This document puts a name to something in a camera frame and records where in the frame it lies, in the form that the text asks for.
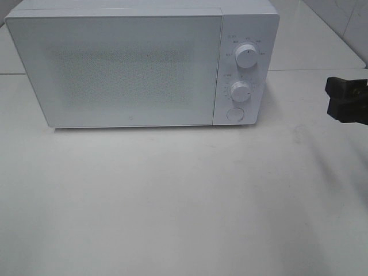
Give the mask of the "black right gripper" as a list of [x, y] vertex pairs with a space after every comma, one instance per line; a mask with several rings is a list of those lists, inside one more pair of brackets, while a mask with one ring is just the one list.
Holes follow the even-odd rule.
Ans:
[[328, 115], [341, 123], [367, 125], [367, 79], [329, 77], [325, 92], [329, 96]]

